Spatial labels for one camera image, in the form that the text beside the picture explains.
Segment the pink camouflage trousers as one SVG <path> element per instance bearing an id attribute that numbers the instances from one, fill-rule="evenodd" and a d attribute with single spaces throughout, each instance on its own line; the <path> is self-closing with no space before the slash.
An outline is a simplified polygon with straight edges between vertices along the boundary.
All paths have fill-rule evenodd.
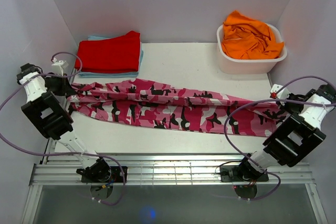
<path id="1" fill-rule="evenodd" d="M 132 126 L 265 137 L 287 115 L 274 103 L 260 103 L 235 112 L 249 101 L 150 80 L 74 83 L 72 88 L 76 95 L 67 99 L 70 112 Z"/>

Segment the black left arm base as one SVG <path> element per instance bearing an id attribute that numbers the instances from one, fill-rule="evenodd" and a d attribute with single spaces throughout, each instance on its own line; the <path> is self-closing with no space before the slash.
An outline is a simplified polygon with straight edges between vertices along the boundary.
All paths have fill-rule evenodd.
<path id="1" fill-rule="evenodd" d="M 123 178 L 122 178 L 122 173 L 121 173 L 121 169 L 119 166 L 111 166 L 110 167 L 110 175 L 111 177 L 108 180 L 90 180 L 86 177 L 84 177 L 84 175 L 81 176 L 81 182 L 82 183 L 109 183 L 109 182 L 115 182 L 115 183 L 122 183 L 123 182 Z"/>

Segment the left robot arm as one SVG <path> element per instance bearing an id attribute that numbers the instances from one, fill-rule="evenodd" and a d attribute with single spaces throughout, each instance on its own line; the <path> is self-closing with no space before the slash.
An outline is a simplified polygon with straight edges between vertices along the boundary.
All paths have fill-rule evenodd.
<path id="1" fill-rule="evenodd" d="M 57 100 L 57 96 L 68 98 L 75 95 L 68 78 L 50 73 L 42 76 L 40 67 L 27 63 L 20 68 L 18 84 L 27 95 L 27 102 L 21 107 L 23 113 L 45 138 L 51 138 L 65 146 L 81 163 L 76 173 L 90 182 L 107 182 L 111 168 L 97 153 L 88 149 L 74 132 L 73 119 Z"/>

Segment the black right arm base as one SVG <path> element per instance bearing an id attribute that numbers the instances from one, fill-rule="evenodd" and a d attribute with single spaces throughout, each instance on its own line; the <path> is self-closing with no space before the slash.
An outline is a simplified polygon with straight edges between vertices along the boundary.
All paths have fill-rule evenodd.
<path id="1" fill-rule="evenodd" d="M 265 173 L 253 173 L 238 165 L 222 165 L 219 169 L 221 182 L 268 182 L 269 177 Z"/>

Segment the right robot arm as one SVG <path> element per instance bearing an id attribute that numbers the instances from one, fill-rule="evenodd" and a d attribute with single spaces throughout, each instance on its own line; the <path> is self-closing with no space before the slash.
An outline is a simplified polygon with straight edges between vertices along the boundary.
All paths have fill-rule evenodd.
<path id="1" fill-rule="evenodd" d="M 305 95 L 295 95 L 275 84 L 270 96 L 289 116 L 268 137 L 261 151 L 242 159 L 231 174 L 245 181 L 262 181 L 264 170 L 273 165 L 293 167 L 325 139 L 321 123 L 334 109 L 335 88 L 323 84 Z"/>

